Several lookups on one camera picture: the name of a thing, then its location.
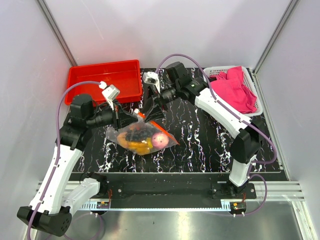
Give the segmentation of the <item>black fake grapes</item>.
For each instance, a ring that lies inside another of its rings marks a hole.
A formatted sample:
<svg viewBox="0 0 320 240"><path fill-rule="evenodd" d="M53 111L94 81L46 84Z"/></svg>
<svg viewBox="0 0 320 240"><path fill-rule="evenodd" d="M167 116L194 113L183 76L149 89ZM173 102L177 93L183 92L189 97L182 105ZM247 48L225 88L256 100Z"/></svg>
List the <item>black fake grapes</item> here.
<svg viewBox="0 0 320 240"><path fill-rule="evenodd" d="M125 139L128 142L142 142L154 134L152 128L145 125L134 125L127 130Z"/></svg>

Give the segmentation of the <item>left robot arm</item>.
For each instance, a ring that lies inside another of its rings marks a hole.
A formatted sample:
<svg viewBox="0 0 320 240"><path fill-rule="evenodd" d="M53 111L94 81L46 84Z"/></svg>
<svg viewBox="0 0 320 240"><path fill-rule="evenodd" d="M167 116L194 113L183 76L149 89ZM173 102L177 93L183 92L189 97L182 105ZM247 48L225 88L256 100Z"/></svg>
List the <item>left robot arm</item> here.
<svg viewBox="0 0 320 240"><path fill-rule="evenodd" d="M136 115L122 109L117 100L98 110L89 94L73 98L63 126L58 127L54 154L44 180L28 206L21 206L17 217L31 229L57 237L68 230L72 217L90 198L103 198L109 193L105 176L90 172L68 195L65 188L72 170L93 136L92 130L112 126L115 130L136 123Z"/></svg>

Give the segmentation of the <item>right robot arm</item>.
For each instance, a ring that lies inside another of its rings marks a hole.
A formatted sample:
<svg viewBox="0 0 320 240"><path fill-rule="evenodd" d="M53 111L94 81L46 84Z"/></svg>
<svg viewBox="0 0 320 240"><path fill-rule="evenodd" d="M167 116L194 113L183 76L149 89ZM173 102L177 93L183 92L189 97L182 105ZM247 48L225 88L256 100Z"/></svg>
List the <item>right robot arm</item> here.
<svg viewBox="0 0 320 240"><path fill-rule="evenodd" d="M250 127L249 117L227 106L219 96L213 95L207 81L200 77L192 78L183 63L174 62L165 70L170 80L170 87L166 89L160 88L156 72L148 71L142 76L143 82L148 85L146 102L142 108L145 122L164 118L168 103L176 99L188 101L211 115L234 139L229 150L233 158L232 168L222 192L232 198L239 198L249 182L251 164L263 145L263 138L255 131L261 125L254 123Z"/></svg>

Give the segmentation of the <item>clear zip top bag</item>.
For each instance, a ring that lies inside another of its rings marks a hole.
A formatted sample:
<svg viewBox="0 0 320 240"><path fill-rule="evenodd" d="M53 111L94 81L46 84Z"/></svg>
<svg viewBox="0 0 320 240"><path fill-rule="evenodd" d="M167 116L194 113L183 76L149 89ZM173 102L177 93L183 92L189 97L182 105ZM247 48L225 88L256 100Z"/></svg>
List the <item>clear zip top bag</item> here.
<svg viewBox="0 0 320 240"><path fill-rule="evenodd" d="M119 146L139 155L155 153L178 145L176 138L154 121L144 122L145 115L135 109L133 112L138 122L121 129L109 127L106 138Z"/></svg>

